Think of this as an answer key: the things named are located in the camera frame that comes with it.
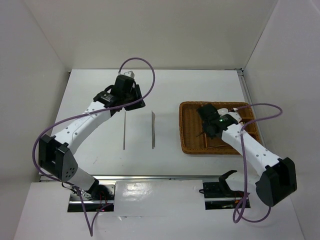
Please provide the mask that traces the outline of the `silver knife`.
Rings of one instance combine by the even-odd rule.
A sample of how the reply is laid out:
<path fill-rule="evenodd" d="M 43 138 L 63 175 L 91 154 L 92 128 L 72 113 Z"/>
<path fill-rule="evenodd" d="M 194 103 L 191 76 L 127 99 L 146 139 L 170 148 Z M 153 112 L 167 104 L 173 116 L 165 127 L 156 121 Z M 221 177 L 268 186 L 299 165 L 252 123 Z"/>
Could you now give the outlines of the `silver knife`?
<path fill-rule="evenodd" d="M 156 121 L 156 115 L 155 115 L 155 113 L 153 114 L 153 117 L 154 117 L 154 148 L 155 148 L 155 146 L 156 146 L 156 134 L 155 134 L 155 121 Z"/>

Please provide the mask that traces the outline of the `silver chopstick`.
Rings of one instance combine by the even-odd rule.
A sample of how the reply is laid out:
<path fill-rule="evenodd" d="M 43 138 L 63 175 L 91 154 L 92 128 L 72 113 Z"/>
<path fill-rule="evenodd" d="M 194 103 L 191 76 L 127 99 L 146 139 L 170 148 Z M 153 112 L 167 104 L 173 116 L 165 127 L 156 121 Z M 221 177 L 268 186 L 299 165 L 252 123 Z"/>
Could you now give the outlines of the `silver chopstick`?
<path fill-rule="evenodd" d="M 123 144 L 122 144 L 122 149 L 126 149 L 126 114 L 127 112 L 124 112 L 124 121 L 123 121 Z"/>
<path fill-rule="evenodd" d="M 151 111 L 151 148 L 154 149 L 155 135 L 154 135 L 154 112 Z"/>

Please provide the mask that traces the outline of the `copper chopstick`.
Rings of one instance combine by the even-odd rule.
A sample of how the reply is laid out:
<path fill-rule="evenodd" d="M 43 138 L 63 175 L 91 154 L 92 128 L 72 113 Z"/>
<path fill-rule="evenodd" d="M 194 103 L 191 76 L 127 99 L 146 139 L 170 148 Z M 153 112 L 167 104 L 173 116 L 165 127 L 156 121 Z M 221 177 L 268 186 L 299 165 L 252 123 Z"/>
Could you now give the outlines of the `copper chopstick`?
<path fill-rule="evenodd" d="M 223 148 L 223 147 L 227 147 L 227 146 L 228 146 L 228 144 L 208 146 L 207 149 L 218 149 L 218 148 Z"/>

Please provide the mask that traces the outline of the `white ceramic spoon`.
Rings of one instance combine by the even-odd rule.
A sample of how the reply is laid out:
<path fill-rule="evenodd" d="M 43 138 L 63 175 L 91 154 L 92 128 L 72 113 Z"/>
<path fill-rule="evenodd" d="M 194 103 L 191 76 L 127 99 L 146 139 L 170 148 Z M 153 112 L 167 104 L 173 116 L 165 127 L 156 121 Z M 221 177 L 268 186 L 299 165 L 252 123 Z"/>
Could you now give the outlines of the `white ceramic spoon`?
<path fill-rule="evenodd" d="M 217 112 L 220 114 L 220 115 L 225 115 L 229 112 L 229 110 L 227 108 L 220 108 L 217 110 Z"/>

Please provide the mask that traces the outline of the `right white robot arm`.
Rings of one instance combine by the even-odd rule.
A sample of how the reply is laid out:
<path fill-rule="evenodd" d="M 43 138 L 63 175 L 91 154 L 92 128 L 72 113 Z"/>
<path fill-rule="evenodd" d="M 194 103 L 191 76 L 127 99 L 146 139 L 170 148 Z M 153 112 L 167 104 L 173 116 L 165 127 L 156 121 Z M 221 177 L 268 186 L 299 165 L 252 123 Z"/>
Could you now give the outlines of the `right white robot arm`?
<path fill-rule="evenodd" d="M 219 177 L 218 190 L 223 196 L 230 196 L 248 187 L 249 193 L 256 192 L 265 205 L 274 207 L 297 190 L 295 163 L 272 153 L 246 132 L 237 111 L 216 109 L 210 103 L 197 109 L 204 133 L 229 144 L 257 172 L 257 176 L 244 179 L 236 170 L 230 170 Z"/>

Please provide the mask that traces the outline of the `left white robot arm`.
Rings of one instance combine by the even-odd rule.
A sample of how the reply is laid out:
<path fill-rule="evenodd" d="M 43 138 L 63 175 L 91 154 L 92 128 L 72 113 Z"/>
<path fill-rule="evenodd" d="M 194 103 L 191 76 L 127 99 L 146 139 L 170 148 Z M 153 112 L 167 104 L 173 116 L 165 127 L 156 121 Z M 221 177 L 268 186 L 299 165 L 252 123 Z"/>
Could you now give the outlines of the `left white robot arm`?
<path fill-rule="evenodd" d="M 140 86 L 136 84 L 134 77 L 132 71 L 119 74 L 113 85 L 93 98 L 83 117 L 76 119 L 54 136 L 45 134 L 39 140 L 40 167 L 61 182 L 80 188 L 81 194 L 88 200 L 98 198 L 99 194 L 107 189 L 78 166 L 74 154 L 95 129 L 122 110 L 122 105 L 127 111 L 145 107 L 141 100 Z"/>

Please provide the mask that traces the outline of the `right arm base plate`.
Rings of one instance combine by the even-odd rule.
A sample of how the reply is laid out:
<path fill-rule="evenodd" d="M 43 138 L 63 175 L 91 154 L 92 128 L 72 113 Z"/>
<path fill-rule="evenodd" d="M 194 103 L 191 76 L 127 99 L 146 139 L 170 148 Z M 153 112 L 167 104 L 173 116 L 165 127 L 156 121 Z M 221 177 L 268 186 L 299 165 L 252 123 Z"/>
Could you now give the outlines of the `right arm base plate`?
<path fill-rule="evenodd" d="M 223 192 L 218 182 L 204 182 L 199 193 L 204 196 L 206 210 L 234 209 L 244 196 L 241 191 Z"/>

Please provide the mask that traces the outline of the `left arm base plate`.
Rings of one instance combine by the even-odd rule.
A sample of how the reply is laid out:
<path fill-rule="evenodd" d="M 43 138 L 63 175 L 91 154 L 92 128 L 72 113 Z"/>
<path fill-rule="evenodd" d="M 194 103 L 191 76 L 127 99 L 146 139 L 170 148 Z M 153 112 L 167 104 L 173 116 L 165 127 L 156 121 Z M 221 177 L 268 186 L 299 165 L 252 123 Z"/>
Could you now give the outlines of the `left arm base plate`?
<path fill-rule="evenodd" d="M 94 196 L 85 192 L 81 188 L 79 192 L 72 187 L 69 196 L 69 202 L 67 207 L 68 213 L 82 213 L 83 206 L 81 199 L 84 204 L 84 209 L 86 212 L 113 212 L 115 209 L 115 184 L 102 185 Z"/>

